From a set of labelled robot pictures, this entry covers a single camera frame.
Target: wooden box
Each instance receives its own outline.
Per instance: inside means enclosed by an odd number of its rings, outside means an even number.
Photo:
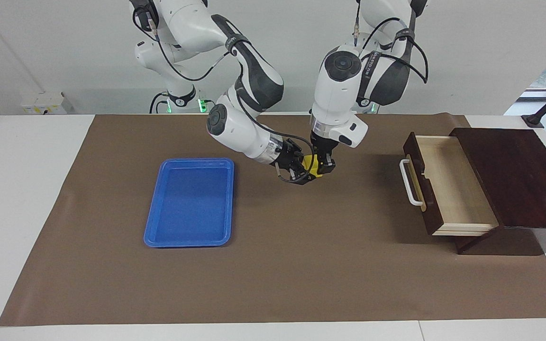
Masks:
[[[410,201],[459,254],[546,252],[546,147],[533,130],[456,128],[403,146]]]

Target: green light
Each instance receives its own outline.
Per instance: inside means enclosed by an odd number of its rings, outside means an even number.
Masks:
[[[199,103],[199,110],[201,112],[206,112],[208,110],[208,104],[205,101],[197,99],[197,103]]]

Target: white table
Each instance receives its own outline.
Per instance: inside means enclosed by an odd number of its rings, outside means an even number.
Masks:
[[[93,118],[0,116],[0,315]],[[467,119],[473,127],[527,129],[519,117]],[[536,131],[546,145],[544,130]],[[0,340],[11,339],[540,341],[546,319],[0,328]]]

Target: blue tray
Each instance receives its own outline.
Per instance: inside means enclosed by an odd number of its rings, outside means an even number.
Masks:
[[[161,164],[145,230],[152,248],[221,246],[231,236],[233,161],[170,159]]]

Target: drawer handle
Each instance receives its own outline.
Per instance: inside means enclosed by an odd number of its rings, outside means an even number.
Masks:
[[[410,182],[408,181],[408,174],[406,173],[406,168],[403,166],[404,164],[410,164],[410,160],[405,158],[399,162],[399,170],[401,171],[401,178],[403,179],[403,184],[406,186],[406,193],[408,194],[408,200],[412,205],[415,206],[422,206],[424,203],[422,201],[418,201],[414,198],[412,194],[412,188],[410,188]]]

